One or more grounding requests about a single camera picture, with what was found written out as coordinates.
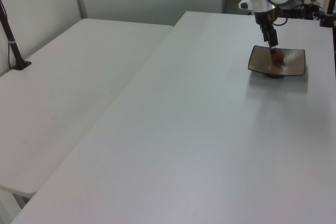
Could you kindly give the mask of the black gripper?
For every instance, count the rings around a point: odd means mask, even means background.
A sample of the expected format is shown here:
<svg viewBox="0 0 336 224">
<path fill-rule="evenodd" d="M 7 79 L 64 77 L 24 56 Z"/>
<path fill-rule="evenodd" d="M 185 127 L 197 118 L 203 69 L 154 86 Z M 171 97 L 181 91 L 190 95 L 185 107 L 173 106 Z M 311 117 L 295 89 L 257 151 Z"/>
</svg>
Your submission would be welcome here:
<svg viewBox="0 0 336 224">
<path fill-rule="evenodd" d="M 276 54 L 278 37 L 277 31 L 272 25 L 278 18 L 278 8 L 274 8 L 266 12 L 254 12 L 254 14 L 256 23 L 260 25 L 264 41 L 269 44 L 270 53 Z"/>
</svg>

